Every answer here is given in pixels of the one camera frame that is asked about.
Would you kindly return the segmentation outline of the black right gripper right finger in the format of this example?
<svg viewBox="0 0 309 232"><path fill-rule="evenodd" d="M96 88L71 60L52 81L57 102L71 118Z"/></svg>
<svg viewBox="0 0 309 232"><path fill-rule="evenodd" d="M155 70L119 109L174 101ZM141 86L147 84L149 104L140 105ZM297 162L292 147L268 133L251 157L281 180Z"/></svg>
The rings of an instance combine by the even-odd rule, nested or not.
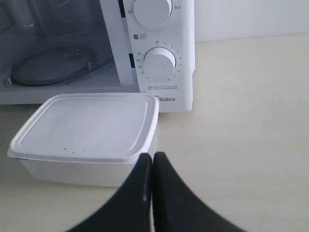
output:
<svg viewBox="0 0 309 232"><path fill-rule="evenodd" d="M242 232L202 202L177 174L167 155L157 152L152 167L156 232Z"/></svg>

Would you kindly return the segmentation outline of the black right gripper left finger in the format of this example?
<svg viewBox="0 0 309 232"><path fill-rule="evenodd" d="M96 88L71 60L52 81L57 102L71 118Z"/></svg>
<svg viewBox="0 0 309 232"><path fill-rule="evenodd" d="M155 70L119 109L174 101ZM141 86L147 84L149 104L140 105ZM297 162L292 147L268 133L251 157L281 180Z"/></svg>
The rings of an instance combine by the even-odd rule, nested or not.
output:
<svg viewBox="0 0 309 232"><path fill-rule="evenodd" d="M149 232L152 158L140 154L116 193L70 232Z"/></svg>

